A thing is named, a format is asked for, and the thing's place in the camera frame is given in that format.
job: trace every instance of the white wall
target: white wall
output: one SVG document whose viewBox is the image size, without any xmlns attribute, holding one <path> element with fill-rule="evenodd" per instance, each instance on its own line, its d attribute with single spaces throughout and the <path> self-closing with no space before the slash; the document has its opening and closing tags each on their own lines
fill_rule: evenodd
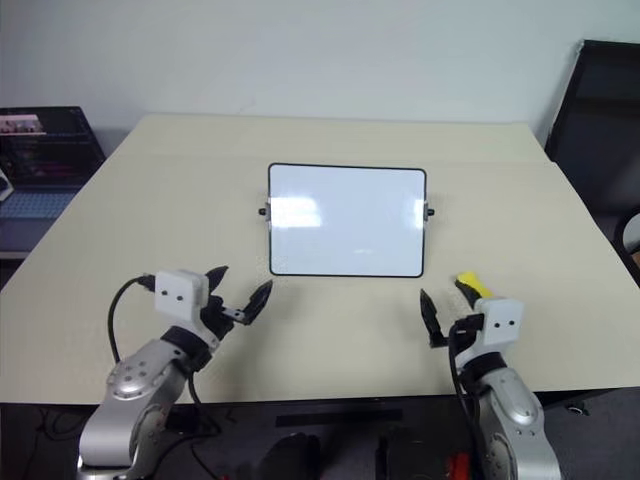
<svg viewBox="0 0 640 480">
<path fill-rule="evenodd" d="M 0 0 L 0 102 L 79 104 L 107 150 L 145 112 L 529 122 L 638 0 Z"/>
</svg>

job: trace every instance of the table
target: table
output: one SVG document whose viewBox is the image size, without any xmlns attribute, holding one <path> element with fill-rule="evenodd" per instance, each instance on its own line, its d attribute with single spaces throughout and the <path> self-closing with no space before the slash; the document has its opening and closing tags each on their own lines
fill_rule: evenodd
<svg viewBox="0 0 640 480">
<path fill-rule="evenodd" d="M 274 161 L 424 168 L 436 209 L 425 274 L 275 277 L 256 323 L 236 327 L 198 374 L 203 401 L 449 394 L 418 292 L 447 329 L 459 305 L 451 277 L 469 269 L 525 302 L 506 359 L 532 390 L 640 385 L 629 368 L 640 363 L 638 289 L 525 125 L 150 115 L 0 294 L 0 402 L 98 403 L 109 303 L 143 272 L 229 265 L 218 292 L 243 306 L 271 277 L 257 211 Z M 164 330 L 151 294 L 128 291 L 121 353 Z"/>
</svg>

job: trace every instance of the black office chair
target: black office chair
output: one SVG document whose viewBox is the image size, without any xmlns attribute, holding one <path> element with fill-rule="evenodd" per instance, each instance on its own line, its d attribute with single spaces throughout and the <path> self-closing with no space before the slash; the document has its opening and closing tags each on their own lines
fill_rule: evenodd
<svg viewBox="0 0 640 480">
<path fill-rule="evenodd" d="M 640 267 L 633 258 L 640 253 L 640 206 L 631 209 L 618 222 L 613 234 L 613 247 L 640 287 Z"/>
</svg>

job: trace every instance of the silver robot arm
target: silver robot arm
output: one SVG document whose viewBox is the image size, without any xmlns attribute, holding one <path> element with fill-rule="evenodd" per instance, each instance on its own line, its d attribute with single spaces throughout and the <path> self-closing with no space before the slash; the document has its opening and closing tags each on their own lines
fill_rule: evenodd
<svg viewBox="0 0 640 480">
<path fill-rule="evenodd" d="M 155 276 L 155 307 L 170 328 L 109 374 L 104 399 L 80 438 L 76 478 L 130 480 L 154 472 L 161 454 L 158 435 L 189 375 L 209 362 L 234 322 L 253 322 L 271 292 L 269 281 L 243 310 L 225 308 L 220 297 L 211 296 L 225 271 L 162 271 Z"/>
<path fill-rule="evenodd" d="M 502 357 L 519 338 L 523 304 L 508 298 L 482 298 L 472 287 L 459 281 L 456 285 L 473 314 L 455 322 L 448 338 L 442 335 L 435 306 L 424 291 L 421 311 L 431 346 L 449 348 L 454 385 L 485 478 L 561 480 L 558 460 L 544 433 L 542 405 Z M 473 414 L 462 399 L 461 387 L 473 399 Z"/>
</svg>

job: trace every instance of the floor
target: floor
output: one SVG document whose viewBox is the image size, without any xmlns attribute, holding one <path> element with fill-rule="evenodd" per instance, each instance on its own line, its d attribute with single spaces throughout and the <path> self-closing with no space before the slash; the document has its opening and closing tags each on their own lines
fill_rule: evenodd
<svg viewBox="0 0 640 480">
<path fill-rule="evenodd" d="M 588 415 L 572 413 L 563 405 L 546 412 L 547 436 L 565 478 L 640 478 L 640 389 L 615 390 L 586 400 L 585 406 Z M 60 408 L 53 408 L 47 417 L 47 429 L 53 435 L 55 427 L 56 438 L 88 413 L 85 409 L 62 415 L 65 410 Z M 462 418 L 450 398 L 217 406 L 209 411 L 223 432 L 195 448 L 218 478 L 226 475 L 230 480 L 257 480 L 256 467 L 269 448 L 299 431 L 321 439 L 323 480 L 373 480 L 379 438 L 400 430 L 425 439 L 429 451 L 440 456 L 467 446 Z M 36 433 L 41 423 L 41 409 L 35 406 L 2 407 L 1 478 L 74 478 L 77 430 L 66 434 L 73 437 L 70 440 L 54 441 Z M 164 442 L 176 438 L 167 434 Z M 188 442 L 166 457 L 155 478 L 178 477 L 215 478 L 196 463 Z"/>
</svg>

